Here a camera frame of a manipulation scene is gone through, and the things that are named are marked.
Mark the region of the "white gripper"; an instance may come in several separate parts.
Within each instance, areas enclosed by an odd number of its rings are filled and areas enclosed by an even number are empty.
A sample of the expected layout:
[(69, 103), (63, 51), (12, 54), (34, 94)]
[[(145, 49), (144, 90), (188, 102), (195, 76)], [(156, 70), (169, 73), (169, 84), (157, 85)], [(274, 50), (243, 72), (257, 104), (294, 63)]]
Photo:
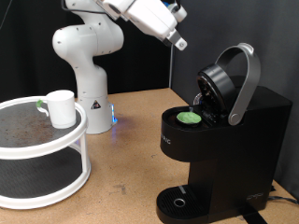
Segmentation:
[(177, 20), (161, 0), (135, 0), (125, 17), (146, 35), (166, 38), (179, 50), (185, 50), (188, 46), (175, 29)]

